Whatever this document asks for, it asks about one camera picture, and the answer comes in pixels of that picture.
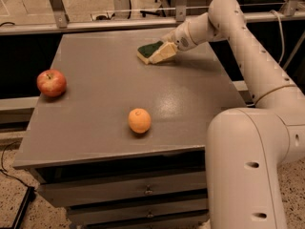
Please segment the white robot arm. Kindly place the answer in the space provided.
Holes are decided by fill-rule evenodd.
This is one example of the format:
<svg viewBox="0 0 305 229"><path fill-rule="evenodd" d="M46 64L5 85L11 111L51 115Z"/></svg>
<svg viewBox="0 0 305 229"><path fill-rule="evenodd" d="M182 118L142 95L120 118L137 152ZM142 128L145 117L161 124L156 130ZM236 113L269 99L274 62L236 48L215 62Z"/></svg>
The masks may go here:
<svg viewBox="0 0 305 229"><path fill-rule="evenodd" d="M207 133L211 229L287 229L277 167L304 156L305 96L246 26L236 0L213 0L206 13L162 38L156 64L214 39L228 41L252 108L218 114Z"/></svg>

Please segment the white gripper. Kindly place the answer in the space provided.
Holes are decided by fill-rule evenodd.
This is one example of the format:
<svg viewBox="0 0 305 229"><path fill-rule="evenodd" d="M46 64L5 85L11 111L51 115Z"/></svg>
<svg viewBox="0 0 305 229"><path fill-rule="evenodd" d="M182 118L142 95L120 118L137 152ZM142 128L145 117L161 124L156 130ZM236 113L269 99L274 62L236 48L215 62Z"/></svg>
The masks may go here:
<svg viewBox="0 0 305 229"><path fill-rule="evenodd" d="M176 55L177 49L182 52L191 50L197 46L191 35L191 22L186 21L176 29L161 37L163 43L150 57L152 64L165 61Z"/></svg>

